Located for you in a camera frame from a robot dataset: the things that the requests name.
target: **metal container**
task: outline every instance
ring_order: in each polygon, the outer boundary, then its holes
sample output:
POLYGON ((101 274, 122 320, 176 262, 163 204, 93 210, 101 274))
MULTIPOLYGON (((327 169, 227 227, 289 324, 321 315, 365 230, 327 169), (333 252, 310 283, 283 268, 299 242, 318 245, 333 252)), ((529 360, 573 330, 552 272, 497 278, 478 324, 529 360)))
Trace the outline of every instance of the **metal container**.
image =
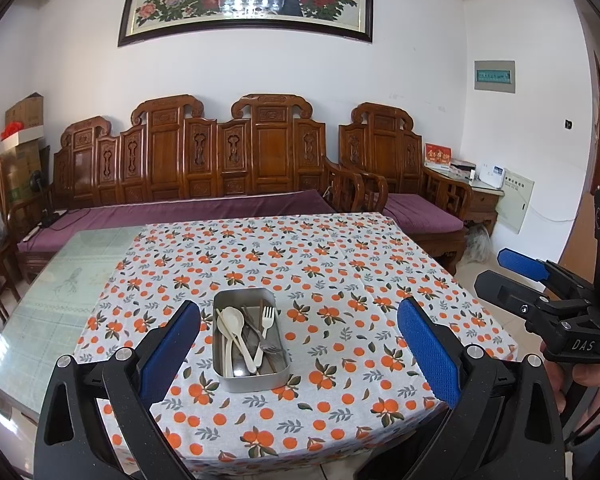
MULTIPOLYGON (((263 390, 273 390, 286 384, 289 378, 290 360, 286 352, 283 338, 280 335, 280 326, 278 323, 278 311, 276 309, 276 299, 273 293, 268 288, 232 288, 231 290, 222 290, 218 292, 214 298, 213 306, 213 365, 214 371, 218 374, 218 378, 222 387, 232 393, 242 394, 246 392, 260 392, 263 390), (260 375, 248 375, 248 372, 239 377, 224 377, 222 374, 222 362, 224 358, 224 343, 226 339, 218 330, 216 319, 218 311, 224 307, 233 306, 238 308, 245 306, 251 315, 256 326, 259 326, 260 320, 260 301, 264 306, 272 306, 275 311, 275 319, 273 326, 267 331, 267 341, 282 348, 279 354, 264 354, 262 366, 260 367, 260 375)), ((251 357, 255 354, 258 345, 258 337, 249 330, 249 336, 245 339, 245 343, 250 350, 251 357)), ((243 363, 242 356, 233 345, 232 352, 234 361, 234 370, 239 368, 239 363, 243 363)))

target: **table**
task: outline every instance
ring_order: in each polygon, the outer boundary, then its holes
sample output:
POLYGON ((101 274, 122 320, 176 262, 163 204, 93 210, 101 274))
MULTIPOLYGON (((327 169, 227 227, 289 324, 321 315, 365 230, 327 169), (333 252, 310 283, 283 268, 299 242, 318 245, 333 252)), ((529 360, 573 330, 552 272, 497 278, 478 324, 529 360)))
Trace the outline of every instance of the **table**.
MULTIPOLYGON (((245 474, 326 462, 392 440, 438 406, 395 325, 413 295, 464 344, 513 358, 516 344, 477 300, 379 213, 146 226, 117 265, 78 340, 78 362, 135 346, 183 300, 200 334, 151 412, 191 470, 245 474), (266 286, 292 357, 285 386, 223 390, 212 369, 218 290, 266 286)), ((111 406, 100 409, 132 462, 111 406)))
POLYGON ((496 225, 496 220, 498 219, 496 206, 500 197, 504 196, 503 190, 490 186, 477 178, 469 180, 449 171, 436 170, 434 168, 428 169, 466 185, 466 188, 470 190, 471 198, 466 211, 460 219, 463 222, 484 224, 489 232, 489 236, 491 236, 493 228, 496 225))
POLYGON ((111 271, 141 226, 76 233, 0 333, 0 396, 38 420, 56 359, 71 354, 111 271))

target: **wooden armrest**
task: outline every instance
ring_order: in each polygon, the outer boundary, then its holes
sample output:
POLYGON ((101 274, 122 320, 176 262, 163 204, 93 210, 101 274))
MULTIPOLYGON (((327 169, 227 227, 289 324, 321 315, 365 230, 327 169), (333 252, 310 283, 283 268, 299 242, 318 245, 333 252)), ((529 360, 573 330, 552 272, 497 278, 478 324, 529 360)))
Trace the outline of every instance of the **wooden armrest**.
POLYGON ((369 171, 360 170, 350 164, 344 163, 344 166, 362 177, 365 184, 365 211, 381 213, 384 211, 386 200, 389 197, 389 185, 384 176, 369 171))
POLYGON ((420 195, 456 218, 464 220, 473 194, 474 191, 468 183, 422 167, 420 195))
POLYGON ((322 190, 325 200, 340 213, 357 213, 362 210, 365 199, 365 185, 362 177, 351 171, 333 164, 323 157, 326 188, 322 190))
POLYGON ((46 208, 46 200, 52 207, 50 189, 47 187, 43 192, 36 193, 31 198, 15 203, 7 215, 7 228, 9 234, 17 241, 21 241, 42 218, 42 211, 46 208))

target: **das logo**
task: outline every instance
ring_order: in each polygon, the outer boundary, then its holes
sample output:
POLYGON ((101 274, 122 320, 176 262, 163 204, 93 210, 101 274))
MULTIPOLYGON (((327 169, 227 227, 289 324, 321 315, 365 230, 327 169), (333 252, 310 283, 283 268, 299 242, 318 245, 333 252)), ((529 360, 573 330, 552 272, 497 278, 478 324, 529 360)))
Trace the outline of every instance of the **das logo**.
POLYGON ((593 344, 595 341, 581 341, 580 339, 576 339, 571 347, 571 350, 583 350, 585 352, 591 352, 593 350, 593 344))

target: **white plastic spoon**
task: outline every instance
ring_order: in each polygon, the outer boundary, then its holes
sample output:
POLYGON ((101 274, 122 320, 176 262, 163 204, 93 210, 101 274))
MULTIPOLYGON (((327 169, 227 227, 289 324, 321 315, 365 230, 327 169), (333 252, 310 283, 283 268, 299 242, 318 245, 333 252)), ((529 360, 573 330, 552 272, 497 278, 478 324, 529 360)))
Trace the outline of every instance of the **white plastic spoon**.
POLYGON ((224 369, 222 370, 222 374, 225 377, 233 377, 234 376, 234 361, 231 358, 231 350, 233 345, 233 339, 231 337, 231 332, 222 322, 222 318, 220 315, 216 317, 216 323, 218 323, 218 330, 222 333, 224 338, 226 339, 224 343, 224 369))
POLYGON ((249 354, 247 345, 245 345, 244 339, 242 339, 244 316, 239 310, 233 308, 232 306, 224 307, 224 309, 219 311, 219 314, 222 318, 222 321, 224 321, 224 325, 235 335, 235 338, 238 341, 238 346, 240 347, 240 352, 242 352, 242 356, 244 357, 244 363, 247 365, 247 369, 252 374, 256 373, 258 367, 253 362, 253 358, 251 357, 251 354, 249 354))

